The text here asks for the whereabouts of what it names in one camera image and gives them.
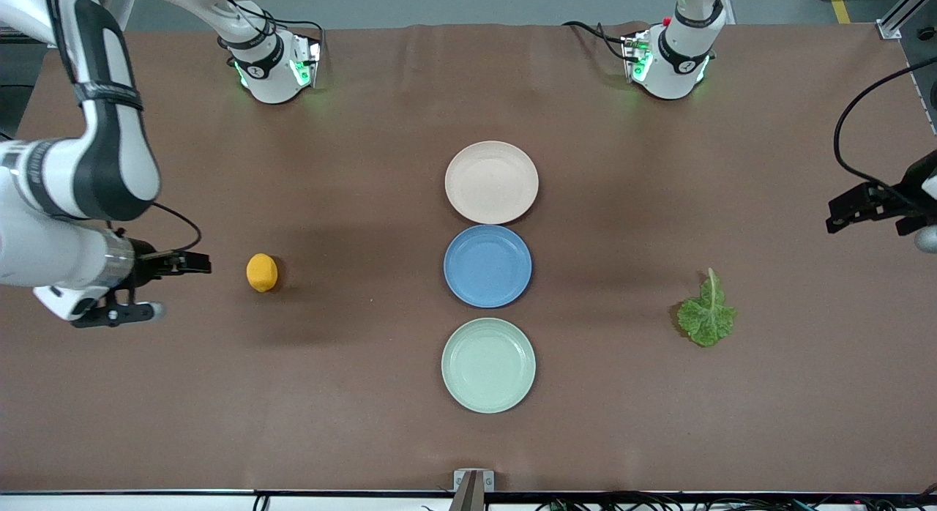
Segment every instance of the yellow fruit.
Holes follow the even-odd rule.
[[[270,291],[277,285],[277,263],[270,255],[255,254],[247,263],[247,281],[257,291]]]

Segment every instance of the yellow stripe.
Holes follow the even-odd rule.
[[[840,24],[849,24],[849,12],[846,11],[846,2],[843,0],[829,0],[833,4],[833,12],[836,13],[836,20]]]

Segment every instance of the floor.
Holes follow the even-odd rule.
[[[852,23],[869,23],[899,0],[843,0]],[[258,3],[287,20],[316,20],[326,29],[395,28],[411,24],[502,23],[560,24],[654,21],[673,12],[673,0],[260,0]],[[830,0],[732,0],[739,24],[836,23]],[[909,61],[931,57],[937,38],[919,41],[917,29],[937,21],[937,1],[903,28]],[[137,0],[128,30],[197,31],[207,27],[198,18],[160,0]],[[6,87],[34,84],[45,48],[36,44],[0,44],[0,131],[16,133],[30,89]],[[937,68],[921,70],[918,84],[930,97]],[[927,101],[928,108],[934,108]]]

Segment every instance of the green leaf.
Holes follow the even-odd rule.
[[[736,308],[725,305],[725,291],[709,268],[709,278],[700,286],[700,296],[683,301],[676,311],[676,320],[691,341],[709,347],[732,333],[737,314]]]

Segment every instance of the brown table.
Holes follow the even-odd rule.
[[[0,290],[0,487],[434,488],[484,466],[502,490],[919,491],[937,471],[937,257],[887,223],[826,234],[853,187],[841,108],[904,65],[871,25],[731,26],[686,100],[627,85],[598,40],[559,27],[331,34],[328,88],[264,106],[213,34],[131,34],[160,200],[205,231],[213,275],[164,280],[158,324],[76,331]],[[50,55],[20,136],[74,135]],[[511,227],[533,253],[503,310],[441,275],[469,226],[452,155],[526,150],[541,176]],[[934,147],[910,78],[844,131],[897,181]],[[125,224],[171,247],[184,224]],[[275,294],[247,287],[282,258]],[[673,327],[701,272],[736,333]],[[494,315],[537,352],[529,396],[472,414],[445,390],[449,333]]]

